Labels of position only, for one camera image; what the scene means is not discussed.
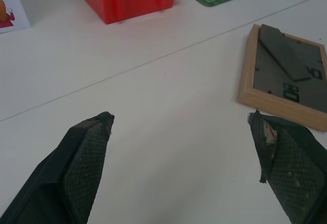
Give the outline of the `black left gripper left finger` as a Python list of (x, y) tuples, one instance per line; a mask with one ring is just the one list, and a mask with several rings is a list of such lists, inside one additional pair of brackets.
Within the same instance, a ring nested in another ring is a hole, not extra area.
[(105, 111), (71, 127), (36, 166), (0, 224), (87, 224), (113, 122)]

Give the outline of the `wooden framed clock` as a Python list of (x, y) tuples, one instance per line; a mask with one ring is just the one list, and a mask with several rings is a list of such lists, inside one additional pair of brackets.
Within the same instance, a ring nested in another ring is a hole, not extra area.
[(327, 132), (324, 45), (255, 24), (246, 41), (238, 100)]

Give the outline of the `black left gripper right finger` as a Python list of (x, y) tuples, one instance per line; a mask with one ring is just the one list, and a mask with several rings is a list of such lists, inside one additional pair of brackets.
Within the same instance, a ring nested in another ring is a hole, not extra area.
[(291, 224), (327, 224), (327, 149), (304, 126), (256, 110), (248, 124), (268, 183)]

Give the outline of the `white cartoon picture card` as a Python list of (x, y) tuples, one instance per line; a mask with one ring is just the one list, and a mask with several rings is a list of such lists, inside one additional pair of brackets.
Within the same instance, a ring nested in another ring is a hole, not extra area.
[(20, 0), (0, 0), (0, 34), (30, 27)]

